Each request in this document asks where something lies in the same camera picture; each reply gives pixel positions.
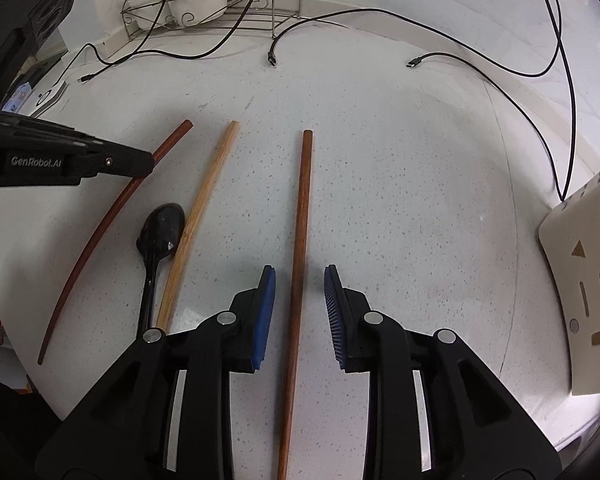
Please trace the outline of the dark brown wooden chopstick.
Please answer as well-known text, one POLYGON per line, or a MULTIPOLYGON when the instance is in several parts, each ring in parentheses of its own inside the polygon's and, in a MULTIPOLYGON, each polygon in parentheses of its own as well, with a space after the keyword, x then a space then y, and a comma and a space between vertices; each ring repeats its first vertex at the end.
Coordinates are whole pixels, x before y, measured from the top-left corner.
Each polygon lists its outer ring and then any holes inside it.
POLYGON ((282 428, 280 428, 278 447, 277 480, 287 478, 292 421, 294 420, 294 392, 296 391, 304 277, 306 276, 306 241, 308 240, 309 229, 312 154, 313 131, 304 130, 302 133, 298 181, 296 228, 294 229, 294 258, 292 259, 290 282, 286 376, 283 392, 283 414, 280 420, 282 428))

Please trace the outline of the reddish brown wooden chopstick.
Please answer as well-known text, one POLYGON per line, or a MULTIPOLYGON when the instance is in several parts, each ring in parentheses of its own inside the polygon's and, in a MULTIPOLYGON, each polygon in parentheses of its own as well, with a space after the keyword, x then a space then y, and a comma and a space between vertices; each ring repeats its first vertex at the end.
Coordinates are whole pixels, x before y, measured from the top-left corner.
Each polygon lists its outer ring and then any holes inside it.
MULTIPOLYGON (((185 119, 181 125, 178 126, 171 134, 164 140, 158 148, 152 154, 152 158, 154 159, 155 166, 159 165, 167 154, 173 150, 174 146, 180 142, 190 130, 194 128, 194 124, 189 120, 185 119)), ((80 277, 83 269, 85 268, 88 260, 90 260, 92 253, 99 245, 100 241, 112 225, 112 222, 116 220, 118 214, 122 211, 123 207, 126 203, 131 199, 140 185, 146 180, 146 177, 143 178, 134 178, 132 179, 122 192, 118 195, 116 200, 112 203, 106 214, 100 220, 98 226, 96 226, 95 231, 88 239, 86 245, 84 246, 82 252, 78 260, 76 260, 76 264, 73 266, 67 281, 65 282, 64 287, 61 289, 61 293, 58 297, 58 300, 55 304, 52 315, 50 316, 50 320, 48 321, 46 331, 42 340, 42 344, 40 347, 40 351, 38 352, 38 359, 36 362, 38 365, 42 365, 46 356, 46 351, 48 346, 50 345, 50 340, 53 337, 53 333, 55 327, 58 323, 62 310, 68 301, 68 298, 73 290, 76 281, 80 277)))

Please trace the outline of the light bamboo chopstick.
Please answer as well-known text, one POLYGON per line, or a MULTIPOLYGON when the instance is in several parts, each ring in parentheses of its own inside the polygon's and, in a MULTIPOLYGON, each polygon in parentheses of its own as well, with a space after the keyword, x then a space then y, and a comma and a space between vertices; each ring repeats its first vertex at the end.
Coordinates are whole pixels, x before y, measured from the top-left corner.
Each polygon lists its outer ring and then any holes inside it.
POLYGON ((227 126, 216 146, 212 161, 204 172, 204 177, 202 178, 200 187, 196 193, 193 206, 190 208, 186 218, 181 243, 178 245, 178 250, 174 256, 171 270, 166 279, 166 286, 164 286, 156 319, 156 326, 165 333, 170 332, 172 318, 176 304, 178 303, 178 295, 182 288, 186 266, 190 252, 192 251, 194 240, 197 236, 202 219, 204 218, 204 212, 210 202, 215 182, 218 180, 240 128, 242 128, 242 125, 237 120, 232 120, 227 126))

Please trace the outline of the left white ceramic pot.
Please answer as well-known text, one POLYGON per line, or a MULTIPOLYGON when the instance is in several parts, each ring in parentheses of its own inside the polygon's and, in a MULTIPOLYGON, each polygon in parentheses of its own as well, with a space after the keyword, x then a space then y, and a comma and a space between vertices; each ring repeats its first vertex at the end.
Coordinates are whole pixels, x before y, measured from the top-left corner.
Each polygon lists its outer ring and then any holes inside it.
POLYGON ((125 24, 137 24, 138 28, 148 32, 151 27, 159 28, 171 19, 169 3, 164 0, 121 0, 122 18, 125 24))

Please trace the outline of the black plastic spoon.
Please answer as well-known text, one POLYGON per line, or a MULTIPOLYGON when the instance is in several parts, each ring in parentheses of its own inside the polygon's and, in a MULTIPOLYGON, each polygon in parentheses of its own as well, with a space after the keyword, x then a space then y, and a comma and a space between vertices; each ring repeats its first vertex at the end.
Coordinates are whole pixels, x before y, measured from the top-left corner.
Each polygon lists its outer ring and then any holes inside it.
POLYGON ((137 237, 136 248, 145 267, 145 281, 136 329, 137 338, 150 329, 158 267, 162 260, 172 257, 178 250, 185 222, 181 205, 163 204, 151 211, 137 237))

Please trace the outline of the beige utensil holder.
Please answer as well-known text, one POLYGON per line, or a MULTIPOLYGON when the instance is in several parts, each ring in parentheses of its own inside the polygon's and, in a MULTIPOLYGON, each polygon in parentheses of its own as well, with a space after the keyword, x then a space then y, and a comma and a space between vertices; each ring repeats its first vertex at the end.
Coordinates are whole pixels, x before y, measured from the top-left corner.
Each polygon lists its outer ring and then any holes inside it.
POLYGON ((546 216, 539 240, 562 305, 572 393, 600 393, 600 172, 546 216))

